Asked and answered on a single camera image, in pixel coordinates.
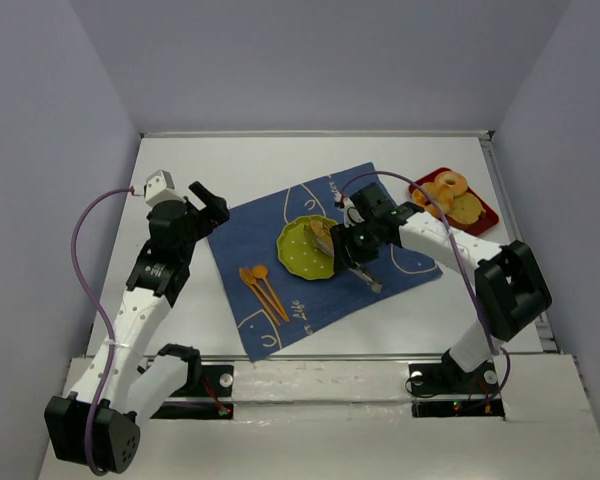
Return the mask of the speckled bread slice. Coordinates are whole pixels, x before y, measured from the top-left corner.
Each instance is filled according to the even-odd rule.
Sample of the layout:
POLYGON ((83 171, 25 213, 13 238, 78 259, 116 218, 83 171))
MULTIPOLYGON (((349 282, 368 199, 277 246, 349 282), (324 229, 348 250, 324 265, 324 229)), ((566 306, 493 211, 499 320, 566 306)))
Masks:
POLYGON ((329 248, 332 247, 332 239, 330 234, 330 227, 321 220, 310 220, 308 224, 309 231, 314 238, 327 245, 329 248))

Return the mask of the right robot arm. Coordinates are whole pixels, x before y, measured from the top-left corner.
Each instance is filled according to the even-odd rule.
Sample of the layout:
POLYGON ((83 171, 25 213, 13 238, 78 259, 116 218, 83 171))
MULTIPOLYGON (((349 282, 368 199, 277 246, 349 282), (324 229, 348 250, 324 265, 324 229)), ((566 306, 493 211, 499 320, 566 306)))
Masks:
POLYGON ((413 203, 395 204, 373 182, 353 195, 335 196, 344 217, 330 229, 334 270, 352 270, 366 280, 368 263, 383 246, 421 253, 457 272, 477 318, 437 363, 409 378, 414 396, 464 394, 487 364, 552 304, 531 248, 516 240, 500 245, 467 234, 413 203))

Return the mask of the metal serving tongs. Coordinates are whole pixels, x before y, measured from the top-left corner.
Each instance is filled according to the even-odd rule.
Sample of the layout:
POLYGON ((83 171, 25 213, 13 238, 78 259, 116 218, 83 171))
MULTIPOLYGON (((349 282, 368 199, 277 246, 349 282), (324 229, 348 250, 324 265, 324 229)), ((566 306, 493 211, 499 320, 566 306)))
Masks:
POLYGON ((325 221, 310 220, 303 230, 320 251, 333 259, 336 275, 348 270, 373 292, 381 292, 382 282, 367 266, 379 257, 380 241, 370 234, 365 223, 329 226, 325 221))

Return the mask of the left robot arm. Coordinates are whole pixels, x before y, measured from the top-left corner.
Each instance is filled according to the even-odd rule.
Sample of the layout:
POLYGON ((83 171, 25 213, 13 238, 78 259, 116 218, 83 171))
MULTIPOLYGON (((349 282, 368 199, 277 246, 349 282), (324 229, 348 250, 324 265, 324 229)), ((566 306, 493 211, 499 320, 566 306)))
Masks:
POLYGON ((125 472, 141 427, 173 393, 202 379, 199 351, 169 343, 141 369, 148 343, 171 312, 190 276, 196 244, 230 218, 224 198, 200 182, 189 191, 197 208, 172 183, 154 174, 143 188, 149 238, 128 277, 114 317, 97 309, 106 337, 82 376, 44 411, 57 459, 89 468, 95 476, 125 472))

